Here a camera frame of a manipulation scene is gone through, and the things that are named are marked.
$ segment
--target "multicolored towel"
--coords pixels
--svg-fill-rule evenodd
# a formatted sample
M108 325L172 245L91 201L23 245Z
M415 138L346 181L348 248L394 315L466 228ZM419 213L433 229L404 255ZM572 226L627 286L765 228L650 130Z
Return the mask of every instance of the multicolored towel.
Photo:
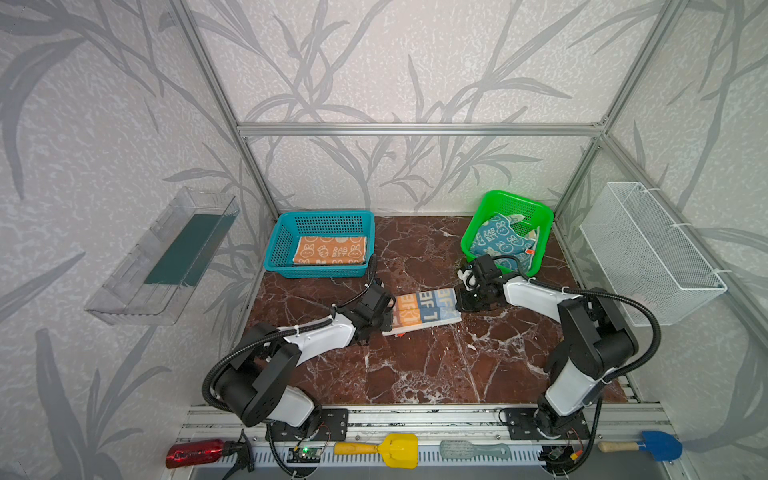
M396 297L395 308L392 309L392 331L382 334L399 335L461 321L462 314L456 309L453 288L409 293Z
M533 261L534 253L536 253L538 228L529 231L524 237L521 237L512 229L512 226L523 220L525 220L524 215L494 215L478 228L475 240L472 241L469 251L477 257L486 253L492 257L512 255L518 259L524 272L527 272L531 269L531 262ZM496 260L496 265L505 266L513 272L518 271L518 266L510 259Z
M366 262L365 237L301 237L294 265L361 265Z

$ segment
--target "crumpled blue towel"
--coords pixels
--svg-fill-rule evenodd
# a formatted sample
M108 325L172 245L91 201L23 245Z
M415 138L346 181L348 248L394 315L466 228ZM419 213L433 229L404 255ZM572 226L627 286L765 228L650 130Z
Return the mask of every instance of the crumpled blue towel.
M536 251L539 232L538 228L535 228L525 234L524 237L518 235L512 229L512 225L524 219L525 216L523 215L494 215L480 226L469 251L477 257L486 253L492 257L512 255L518 259L524 272L529 271ZM518 271L517 265L510 259L496 260L496 265L505 266L513 272Z

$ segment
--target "yellow handle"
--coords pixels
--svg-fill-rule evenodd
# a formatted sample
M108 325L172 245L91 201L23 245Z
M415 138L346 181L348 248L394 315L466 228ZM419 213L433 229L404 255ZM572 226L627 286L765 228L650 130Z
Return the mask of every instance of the yellow handle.
M363 453L378 453L378 445L367 443L337 443L333 447L333 453L336 455L361 455Z
M640 446L635 442L600 442L598 448L603 453L609 452L635 452Z

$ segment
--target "orange towel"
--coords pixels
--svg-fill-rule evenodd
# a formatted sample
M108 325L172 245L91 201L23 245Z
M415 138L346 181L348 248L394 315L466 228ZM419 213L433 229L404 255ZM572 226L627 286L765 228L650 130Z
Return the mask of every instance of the orange towel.
M361 265L366 262L365 237L301 237L296 265Z

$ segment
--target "yellow shovel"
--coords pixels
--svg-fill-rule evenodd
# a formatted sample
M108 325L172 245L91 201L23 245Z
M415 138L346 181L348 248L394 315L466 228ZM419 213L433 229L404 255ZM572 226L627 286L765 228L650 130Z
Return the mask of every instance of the yellow shovel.
M336 455L379 453L390 468L416 468L419 464L419 439L412 433L390 433L381 445L368 443L337 443Z

